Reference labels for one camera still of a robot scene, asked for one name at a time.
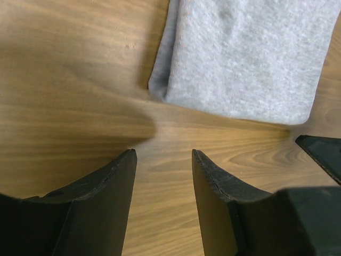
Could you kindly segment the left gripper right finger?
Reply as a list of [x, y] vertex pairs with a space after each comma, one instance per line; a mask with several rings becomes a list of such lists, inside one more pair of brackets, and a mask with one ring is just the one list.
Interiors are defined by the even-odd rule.
[[205, 255], [340, 255], [340, 188], [268, 193], [192, 151]]

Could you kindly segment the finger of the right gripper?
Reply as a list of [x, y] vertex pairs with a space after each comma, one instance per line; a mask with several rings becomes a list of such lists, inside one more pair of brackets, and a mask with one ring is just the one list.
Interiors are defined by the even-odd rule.
[[340, 185], [340, 138], [300, 135], [295, 143]]

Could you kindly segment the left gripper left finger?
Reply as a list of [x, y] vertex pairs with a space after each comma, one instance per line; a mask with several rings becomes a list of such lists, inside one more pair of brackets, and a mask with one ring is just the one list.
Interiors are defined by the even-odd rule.
[[1, 255], [121, 255], [136, 166], [129, 149], [43, 197], [1, 195]]

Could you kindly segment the grey tank top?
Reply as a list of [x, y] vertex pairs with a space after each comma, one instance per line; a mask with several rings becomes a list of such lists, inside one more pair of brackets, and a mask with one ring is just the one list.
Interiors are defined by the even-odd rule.
[[340, 1], [170, 1], [148, 89], [210, 114], [299, 125]]

